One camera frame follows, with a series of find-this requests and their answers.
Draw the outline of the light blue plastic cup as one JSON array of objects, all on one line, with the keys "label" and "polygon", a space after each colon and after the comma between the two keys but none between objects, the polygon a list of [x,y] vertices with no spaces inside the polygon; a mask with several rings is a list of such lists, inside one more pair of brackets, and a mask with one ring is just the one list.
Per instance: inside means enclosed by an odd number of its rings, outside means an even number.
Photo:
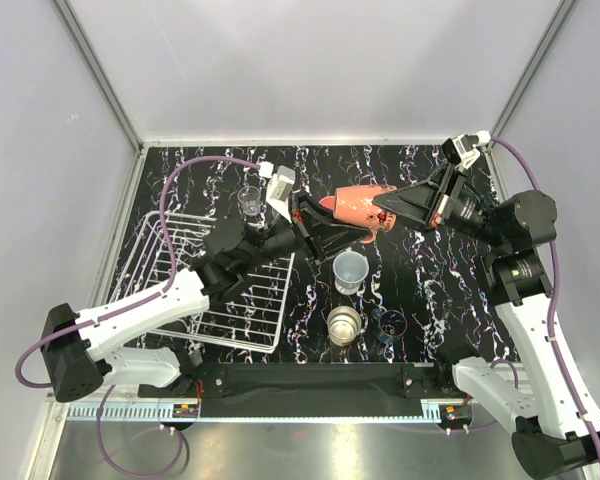
[{"label": "light blue plastic cup", "polygon": [[369,274],[367,258],[356,251],[338,254],[332,263],[336,290],[343,295],[355,294]]}]

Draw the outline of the salmon ceramic mug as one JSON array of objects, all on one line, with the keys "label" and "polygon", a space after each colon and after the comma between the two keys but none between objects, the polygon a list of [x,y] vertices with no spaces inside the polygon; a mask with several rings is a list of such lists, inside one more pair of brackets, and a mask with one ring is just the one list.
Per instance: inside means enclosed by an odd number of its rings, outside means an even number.
[{"label": "salmon ceramic mug", "polygon": [[395,214],[375,205],[373,199],[396,189],[393,185],[340,187],[334,195],[320,199],[319,204],[331,210],[336,220],[369,230],[370,235],[361,240],[362,244],[369,244],[375,241],[378,232],[392,230],[397,220]]}]

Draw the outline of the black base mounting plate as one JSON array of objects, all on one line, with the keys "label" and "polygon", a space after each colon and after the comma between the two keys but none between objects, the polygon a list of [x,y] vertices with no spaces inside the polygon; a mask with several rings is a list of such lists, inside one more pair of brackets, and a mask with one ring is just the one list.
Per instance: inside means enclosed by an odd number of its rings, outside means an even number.
[{"label": "black base mounting plate", "polygon": [[201,364],[174,384],[142,384],[141,398],[195,398],[201,414],[219,418],[406,417],[423,400],[462,402],[436,364]]}]

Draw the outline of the steel metal cup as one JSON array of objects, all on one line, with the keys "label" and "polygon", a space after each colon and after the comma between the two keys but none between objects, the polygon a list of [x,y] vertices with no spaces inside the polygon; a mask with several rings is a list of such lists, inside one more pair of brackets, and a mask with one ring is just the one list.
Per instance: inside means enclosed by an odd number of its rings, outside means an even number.
[{"label": "steel metal cup", "polygon": [[359,313],[349,306],[334,308],[327,317],[330,341],[337,346],[351,344],[362,329]]}]

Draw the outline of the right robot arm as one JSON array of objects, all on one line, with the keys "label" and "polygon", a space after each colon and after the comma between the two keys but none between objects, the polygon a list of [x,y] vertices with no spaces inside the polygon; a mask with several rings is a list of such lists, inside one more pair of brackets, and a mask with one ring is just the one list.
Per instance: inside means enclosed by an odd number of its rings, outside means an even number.
[{"label": "right robot arm", "polygon": [[433,372],[434,388],[445,397],[463,391],[476,399],[509,434],[531,478],[580,469],[600,479],[600,408],[556,317],[559,269],[545,268],[537,252],[556,238],[556,204],[532,188],[483,208],[466,178],[461,168],[445,165],[421,182],[376,195],[373,203],[410,229],[446,226],[489,246],[477,260],[481,287],[514,342],[532,394],[468,353]]}]

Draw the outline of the dark blue glass mug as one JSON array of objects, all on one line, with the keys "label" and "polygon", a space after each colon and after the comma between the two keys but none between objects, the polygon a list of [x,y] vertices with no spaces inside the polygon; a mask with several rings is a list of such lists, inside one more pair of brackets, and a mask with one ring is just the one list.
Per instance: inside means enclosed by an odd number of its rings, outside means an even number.
[{"label": "dark blue glass mug", "polygon": [[399,342],[407,330],[407,320],[399,311],[376,308],[371,318],[377,340],[385,345]]}]

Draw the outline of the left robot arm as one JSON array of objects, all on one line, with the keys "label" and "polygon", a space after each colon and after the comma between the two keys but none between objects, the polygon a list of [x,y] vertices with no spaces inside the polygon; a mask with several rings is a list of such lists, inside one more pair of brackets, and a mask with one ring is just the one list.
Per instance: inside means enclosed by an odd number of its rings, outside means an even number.
[{"label": "left robot arm", "polygon": [[124,344],[235,300],[262,265],[298,251],[317,262],[328,260],[371,234],[336,218],[304,193],[292,205],[288,216],[265,228],[235,215],[216,220],[203,239],[202,255],[146,290],[80,311],[67,303],[53,307],[38,349],[56,400],[77,401],[109,384],[152,385],[174,397],[186,396],[195,373],[183,355],[171,347],[125,350]]}]

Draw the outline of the small clear faceted glass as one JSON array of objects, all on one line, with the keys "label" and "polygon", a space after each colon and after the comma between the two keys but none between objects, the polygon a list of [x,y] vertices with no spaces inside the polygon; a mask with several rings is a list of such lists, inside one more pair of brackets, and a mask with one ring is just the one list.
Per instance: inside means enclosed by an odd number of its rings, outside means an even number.
[{"label": "small clear faceted glass", "polygon": [[258,216],[262,211],[261,190],[255,186],[245,186],[237,192],[241,212],[247,217]]}]

